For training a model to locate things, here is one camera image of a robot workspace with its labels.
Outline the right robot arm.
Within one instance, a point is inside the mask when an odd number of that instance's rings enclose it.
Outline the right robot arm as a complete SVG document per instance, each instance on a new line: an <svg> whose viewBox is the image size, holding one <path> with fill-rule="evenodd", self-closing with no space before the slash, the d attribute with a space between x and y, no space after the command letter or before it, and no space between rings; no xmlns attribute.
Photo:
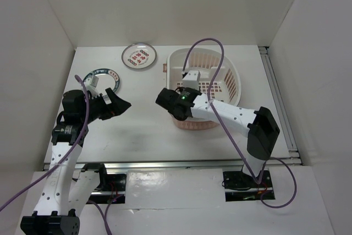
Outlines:
<svg viewBox="0 0 352 235"><path fill-rule="evenodd" d="M260 182L266 162L280 134L280 129L271 111L245 109L210 99L206 94L192 88L181 88L180 92L162 89L156 104L164 108L178 121L198 118L220 124L244 162L240 180L247 187ZM247 138L247 155L238 148L228 128L234 128Z"/></svg>

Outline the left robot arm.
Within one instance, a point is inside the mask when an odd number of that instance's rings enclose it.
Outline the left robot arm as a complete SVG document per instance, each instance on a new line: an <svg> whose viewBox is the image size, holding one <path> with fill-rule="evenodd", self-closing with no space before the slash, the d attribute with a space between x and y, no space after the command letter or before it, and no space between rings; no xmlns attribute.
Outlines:
<svg viewBox="0 0 352 235"><path fill-rule="evenodd" d="M106 89L110 100L85 89L70 90L63 95L63 111L52 130L52 161L42 194L32 215L24 216L20 228L25 234L78 234L79 216L94 189L108 186L103 164L87 164L82 176L73 182L78 158L88 124L120 116L131 103Z"/></svg>

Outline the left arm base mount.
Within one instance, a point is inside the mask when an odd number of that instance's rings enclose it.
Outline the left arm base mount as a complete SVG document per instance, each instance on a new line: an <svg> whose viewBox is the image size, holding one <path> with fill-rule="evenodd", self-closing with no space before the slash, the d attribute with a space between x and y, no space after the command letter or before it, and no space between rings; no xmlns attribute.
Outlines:
<svg viewBox="0 0 352 235"><path fill-rule="evenodd" d="M107 174L105 182L91 193L89 200L97 204L124 204L126 184L126 173Z"/></svg>

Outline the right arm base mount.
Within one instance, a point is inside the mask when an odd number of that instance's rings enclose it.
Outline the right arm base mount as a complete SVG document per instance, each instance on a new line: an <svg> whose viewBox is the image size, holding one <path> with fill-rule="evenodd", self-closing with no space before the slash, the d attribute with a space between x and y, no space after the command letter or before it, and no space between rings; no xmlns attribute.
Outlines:
<svg viewBox="0 0 352 235"><path fill-rule="evenodd" d="M275 194L269 170L265 170L261 184L256 184L252 177L241 171L224 171L222 187L226 202L274 200Z"/></svg>

